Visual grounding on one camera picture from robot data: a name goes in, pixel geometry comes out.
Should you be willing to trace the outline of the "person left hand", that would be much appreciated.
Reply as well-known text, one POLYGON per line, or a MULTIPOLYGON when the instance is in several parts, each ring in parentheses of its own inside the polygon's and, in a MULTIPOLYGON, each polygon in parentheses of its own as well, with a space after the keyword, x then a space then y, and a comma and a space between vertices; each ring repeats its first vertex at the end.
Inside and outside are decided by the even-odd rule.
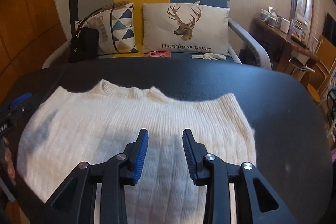
POLYGON ((12 154, 9 149, 9 141, 1 137, 1 168, 5 171, 11 181, 15 180, 15 168, 12 160, 12 154))

